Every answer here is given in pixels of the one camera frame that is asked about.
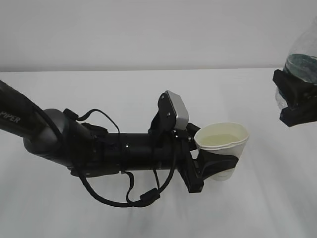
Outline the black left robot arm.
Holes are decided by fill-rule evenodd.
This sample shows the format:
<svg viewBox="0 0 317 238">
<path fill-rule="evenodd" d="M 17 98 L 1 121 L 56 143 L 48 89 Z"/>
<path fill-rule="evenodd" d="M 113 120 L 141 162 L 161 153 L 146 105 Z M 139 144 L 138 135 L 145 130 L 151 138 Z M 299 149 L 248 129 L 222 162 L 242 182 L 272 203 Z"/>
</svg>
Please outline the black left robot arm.
<svg viewBox="0 0 317 238">
<path fill-rule="evenodd" d="M 147 133 L 110 133 L 86 123 L 71 110 L 46 109 L 45 122 L 36 106 L 6 83 L 0 84 L 0 127 L 20 136 L 25 149 L 34 155 L 67 167 L 73 176 L 87 178 L 123 171 L 176 169 L 188 191 L 200 192 L 204 180 L 236 167 L 238 157 L 200 150 L 194 136 L 198 127 L 179 95 L 165 91 Z"/>
</svg>

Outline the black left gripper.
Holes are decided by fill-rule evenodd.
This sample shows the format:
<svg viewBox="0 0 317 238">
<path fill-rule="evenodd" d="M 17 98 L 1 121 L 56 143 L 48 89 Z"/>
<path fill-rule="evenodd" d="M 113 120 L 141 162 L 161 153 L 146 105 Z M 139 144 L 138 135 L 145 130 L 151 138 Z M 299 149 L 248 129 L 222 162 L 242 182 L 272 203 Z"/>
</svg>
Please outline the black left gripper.
<svg viewBox="0 0 317 238">
<path fill-rule="evenodd" d="M 225 181 L 232 177 L 239 159 L 234 155 L 222 155 L 200 150 L 195 160 L 191 149 L 195 134 L 201 128 L 189 122 L 185 130 L 171 131 L 172 164 L 178 170 L 189 193 L 200 193 L 204 186 L 203 180 L 213 179 Z"/>
</svg>

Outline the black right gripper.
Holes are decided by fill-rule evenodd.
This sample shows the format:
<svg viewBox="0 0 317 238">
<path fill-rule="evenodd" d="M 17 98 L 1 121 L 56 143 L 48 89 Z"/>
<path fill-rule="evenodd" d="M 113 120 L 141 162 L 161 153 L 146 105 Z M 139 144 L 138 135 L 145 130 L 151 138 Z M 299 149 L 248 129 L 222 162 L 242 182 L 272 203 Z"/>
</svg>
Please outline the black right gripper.
<svg viewBox="0 0 317 238">
<path fill-rule="evenodd" d="M 275 70 L 275 99 L 280 120 L 288 127 L 317 121 L 317 85 L 282 70 Z"/>
</svg>

